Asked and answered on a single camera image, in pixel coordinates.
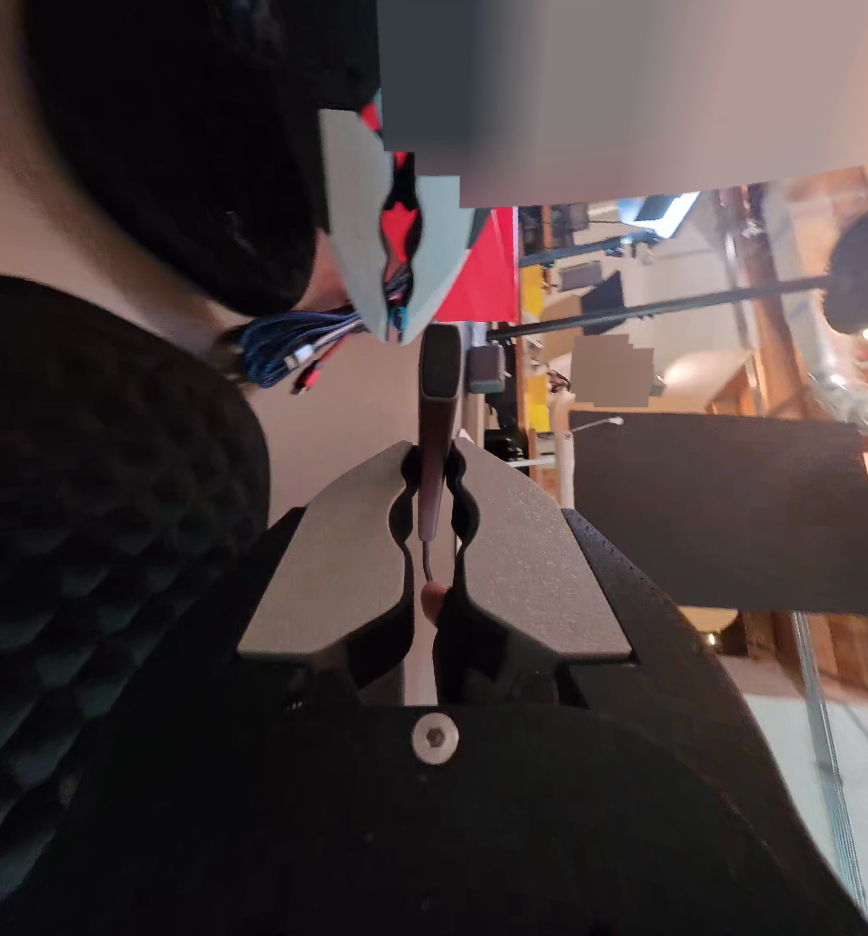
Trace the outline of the silver ventilation duct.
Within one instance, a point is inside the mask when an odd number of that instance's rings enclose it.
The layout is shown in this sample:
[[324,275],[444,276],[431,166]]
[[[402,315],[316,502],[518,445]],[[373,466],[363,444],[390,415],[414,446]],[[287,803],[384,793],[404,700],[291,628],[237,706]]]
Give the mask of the silver ventilation duct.
[[868,436],[868,384],[848,349],[827,343],[811,345],[805,367],[820,407],[836,421]]

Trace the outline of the black light stand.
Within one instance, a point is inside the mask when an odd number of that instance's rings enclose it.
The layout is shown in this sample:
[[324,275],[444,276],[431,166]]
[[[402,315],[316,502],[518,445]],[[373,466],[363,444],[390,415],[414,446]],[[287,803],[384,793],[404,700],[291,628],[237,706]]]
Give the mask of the black light stand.
[[547,267],[563,259],[595,253],[621,255],[623,251],[634,248],[637,244],[655,247],[662,243],[663,240],[665,239],[652,230],[640,229],[626,235],[615,236],[587,244],[574,244],[536,253],[528,253],[518,258],[517,267],[520,270],[534,266]]

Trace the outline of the yellow plastic bin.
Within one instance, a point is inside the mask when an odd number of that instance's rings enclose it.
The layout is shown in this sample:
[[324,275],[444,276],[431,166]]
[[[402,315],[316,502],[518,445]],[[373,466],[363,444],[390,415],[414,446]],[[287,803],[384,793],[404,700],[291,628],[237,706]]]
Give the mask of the yellow plastic bin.
[[520,324],[532,324],[540,320],[549,287],[546,273],[547,270],[540,264],[519,270]]
[[525,427],[536,433],[552,431],[548,398],[550,393],[549,376],[536,373],[524,382],[524,421]]

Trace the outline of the black round ribbed dome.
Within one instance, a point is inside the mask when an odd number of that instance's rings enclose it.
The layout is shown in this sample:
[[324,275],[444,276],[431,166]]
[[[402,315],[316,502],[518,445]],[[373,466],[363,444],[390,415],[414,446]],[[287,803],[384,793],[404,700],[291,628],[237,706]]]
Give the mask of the black round ribbed dome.
[[868,329],[868,213],[840,236],[829,260],[829,284],[823,314],[837,333]]

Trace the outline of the black boom pole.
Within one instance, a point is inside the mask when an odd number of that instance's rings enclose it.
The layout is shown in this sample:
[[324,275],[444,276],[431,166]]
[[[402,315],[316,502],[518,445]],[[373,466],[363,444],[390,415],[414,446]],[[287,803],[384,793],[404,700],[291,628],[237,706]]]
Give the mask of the black boom pole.
[[508,342],[519,337],[546,334],[550,332],[583,329],[595,324],[620,324],[630,319],[652,318],[661,314],[698,309],[713,308],[744,302],[757,298],[781,297],[807,291],[824,290],[830,288],[832,276],[822,275],[804,277],[785,282],[776,281],[756,287],[731,289],[709,294],[702,294],[685,298],[674,298],[636,306],[613,306],[605,309],[591,310],[580,315],[549,321],[540,320],[533,324],[518,325],[504,330],[490,330],[486,333],[488,342]]

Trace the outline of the studio led light panel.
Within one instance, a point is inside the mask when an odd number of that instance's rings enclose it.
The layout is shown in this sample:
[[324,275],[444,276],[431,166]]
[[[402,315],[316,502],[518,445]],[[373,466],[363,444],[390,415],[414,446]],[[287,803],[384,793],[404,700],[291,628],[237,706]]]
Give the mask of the studio led light panel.
[[630,228],[649,232],[658,240],[669,240],[695,208],[700,192],[679,195],[650,195],[617,199],[618,220]]

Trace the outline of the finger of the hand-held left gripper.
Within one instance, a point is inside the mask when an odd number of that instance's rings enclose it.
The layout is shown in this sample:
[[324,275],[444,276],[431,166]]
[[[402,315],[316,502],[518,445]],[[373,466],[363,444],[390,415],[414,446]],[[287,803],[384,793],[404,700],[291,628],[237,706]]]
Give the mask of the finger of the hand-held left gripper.
[[385,291],[388,246],[381,213],[393,185],[393,162],[380,137],[352,111],[320,110],[328,240],[347,297],[368,332],[400,345]]
[[492,214],[460,205],[460,178],[420,175],[415,192],[421,233],[410,260],[411,296],[400,314],[398,342],[409,345],[434,320]]

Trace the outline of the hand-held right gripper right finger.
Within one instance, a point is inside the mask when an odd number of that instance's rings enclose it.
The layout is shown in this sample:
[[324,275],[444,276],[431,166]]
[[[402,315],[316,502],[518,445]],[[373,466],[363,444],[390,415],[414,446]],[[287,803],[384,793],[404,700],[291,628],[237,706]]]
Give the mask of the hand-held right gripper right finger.
[[465,438],[447,467],[459,542],[439,616],[440,692],[558,692],[572,665],[632,649],[563,511]]

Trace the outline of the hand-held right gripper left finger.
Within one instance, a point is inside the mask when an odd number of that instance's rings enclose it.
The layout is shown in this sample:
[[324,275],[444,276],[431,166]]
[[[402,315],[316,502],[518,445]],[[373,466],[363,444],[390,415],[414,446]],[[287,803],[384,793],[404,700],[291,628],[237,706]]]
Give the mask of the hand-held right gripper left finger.
[[340,674],[387,677],[414,638],[415,447],[397,442],[340,475],[306,506],[238,649]]

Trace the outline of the grey usb hub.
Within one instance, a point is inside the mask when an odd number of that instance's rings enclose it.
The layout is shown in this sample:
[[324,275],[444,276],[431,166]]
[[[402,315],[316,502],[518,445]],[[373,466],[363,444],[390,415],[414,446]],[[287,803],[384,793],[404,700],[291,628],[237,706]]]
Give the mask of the grey usb hub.
[[463,340],[453,324],[435,323],[423,334],[419,360],[420,476],[418,535],[436,537],[453,425],[463,389]]

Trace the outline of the red plastic bin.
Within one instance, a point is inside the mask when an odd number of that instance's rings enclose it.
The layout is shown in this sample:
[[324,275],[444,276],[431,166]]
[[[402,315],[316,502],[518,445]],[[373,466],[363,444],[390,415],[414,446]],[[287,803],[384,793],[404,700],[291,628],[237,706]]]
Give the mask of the red plastic bin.
[[[410,260],[421,233],[420,208],[415,192],[414,155],[388,153],[393,162],[393,185],[383,205],[381,232],[388,246],[385,291],[399,325],[400,314],[411,296]],[[478,240],[450,293],[430,323],[511,322],[518,314],[518,267],[521,236],[518,207],[491,208]]]

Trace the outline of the book stand with black sheet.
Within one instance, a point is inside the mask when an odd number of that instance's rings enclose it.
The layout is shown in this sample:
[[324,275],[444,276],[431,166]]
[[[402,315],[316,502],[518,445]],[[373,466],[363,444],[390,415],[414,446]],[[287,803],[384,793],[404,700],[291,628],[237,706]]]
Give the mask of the book stand with black sheet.
[[868,475],[844,423],[576,411],[575,509],[675,604],[868,616]]

